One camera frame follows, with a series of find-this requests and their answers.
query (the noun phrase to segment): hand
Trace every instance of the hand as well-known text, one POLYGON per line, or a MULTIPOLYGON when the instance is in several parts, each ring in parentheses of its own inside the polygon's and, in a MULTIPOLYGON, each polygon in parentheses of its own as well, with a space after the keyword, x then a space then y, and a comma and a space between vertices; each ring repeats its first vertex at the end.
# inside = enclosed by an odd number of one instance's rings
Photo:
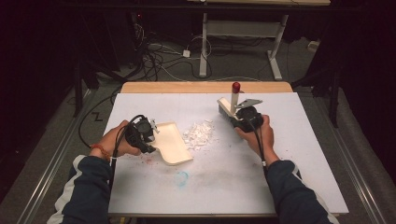
MULTIPOLYGON (((113 151, 116 145, 116 138, 117 138, 117 133, 121 134, 122 130, 120 131, 121 128, 126 126, 128 124, 128 120, 124 120, 119 126, 111 129, 106 133, 102 139, 97 143, 103 147, 103 149, 110 154, 110 156, 113 156, 113 151)), ((140 155, 141 151, 137 147, 131 147, 128 142, 125 140, 125 137, 123 136, 120 145, 118 148, 118 154, 117 156, 122 156, 124 154, 131 154, 131 155, 140 155)), ((99 148, 94 148, 91 151, 91 156, 96 156, 99 158, 105 158, 105 156, 102 154, 99 148)))
MULTIPOLYGON (((274 131, 270 126, 270 117, 267 115, 262 115, 264 123, 262 126, 257 129, 257 134, 261 135, 263 149, 273 148, 274 147, 274 131)), ((259 156, 260 156, 260 148, 259 143, 257 142, 256 134, 254 132, 244 133, 240 128, 235 128, 235 131, 241 136, 243 139, 247 140, 247 144, 252 148, 259 156)))
MULTIPOLYGON (((269 166, 274 161, 278 161, 279 157, 274 152, 274 130, 270 126, 270 117, 262 115, 262 118, 264 119, 264 123, 257 130, 257 134, 259 137, 261 135, 264 160, 267 162, 267 166, 269 166)), ((251 149, 253 149, 259 156, 261 155, 259 143, 257 142, 256 134, 254 134, 254 132, 244 133, 240 128, 235 128, 235 131, 239 136, 247 140, 247 144, 251 149)))

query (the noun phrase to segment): person's left hand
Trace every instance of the person's left hand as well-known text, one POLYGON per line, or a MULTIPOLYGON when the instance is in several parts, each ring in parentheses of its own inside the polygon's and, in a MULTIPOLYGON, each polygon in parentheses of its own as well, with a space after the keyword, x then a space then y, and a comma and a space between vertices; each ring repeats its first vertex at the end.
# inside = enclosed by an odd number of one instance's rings
MULTIPOLYGON (((103 149, 110 155, 113 155, 113 151, 116 145, 116 138, 117 138, 117 134, 121 134, 122 131, 120 131, 121 128, 123 128, 124 126, 126 126, 128 124, 128 120, 124 120, 122 123, 120 123, 119 126, 111 129, 110 131, 108 131, 103 137, 102 139, 97 143, 99 145, 101 145, 103 147, 103 149)), ((131 155, 139 155, 141 153, 140 149, 137 147, 131 147, 131 145, 128 144, 128 142, 125 140, 125 137, 123 136, 121 141, 120 141, 120 145, 118 148, 118 154, 117 156, 122 156, 124 154, 131 154, 131 155)), ((105 158, 105 156, 102 154, 102 152, 100 151, 99 148, 94 148, 91 151, 90 156, 96 156, 99 158, 105 158)))

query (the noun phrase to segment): red cap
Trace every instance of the red cap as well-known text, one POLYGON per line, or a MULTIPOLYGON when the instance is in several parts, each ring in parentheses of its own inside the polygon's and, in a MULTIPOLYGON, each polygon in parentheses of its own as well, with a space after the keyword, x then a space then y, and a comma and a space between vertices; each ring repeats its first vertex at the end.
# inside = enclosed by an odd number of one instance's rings
POLYGON ((239 82, 233 83, 233 93, 238 93, 240 89, 241 89, 241 84, 239 84, 239 82))

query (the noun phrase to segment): dark jacket sleeve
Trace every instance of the dark jacket sleeve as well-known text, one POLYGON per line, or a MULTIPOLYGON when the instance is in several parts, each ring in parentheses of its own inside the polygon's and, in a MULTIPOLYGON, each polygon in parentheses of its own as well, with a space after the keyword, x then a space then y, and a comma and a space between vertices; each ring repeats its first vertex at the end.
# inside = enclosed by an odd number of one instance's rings
POLYGON ((55 203, 57 212, 48 223, 108 223, 109 164, 97 157, 78 156, 73 161, 71 174, 55 203))
POLYGON ((304 184, 292 161, 273 162, 267 182, 280 223, 338 223, 322 199, 304 184))

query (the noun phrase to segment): shredded white paper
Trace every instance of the shredded white paper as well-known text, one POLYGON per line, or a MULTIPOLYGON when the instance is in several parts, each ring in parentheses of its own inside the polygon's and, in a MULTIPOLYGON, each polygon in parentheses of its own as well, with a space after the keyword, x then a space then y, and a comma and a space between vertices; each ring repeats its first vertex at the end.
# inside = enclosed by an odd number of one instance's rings
POLYGON ((184 143, 189 149, 199 150, 209 143, 214 129, 213 121, 206 119, 203 123, 194 123, 192 127, 183 133, 184 143))

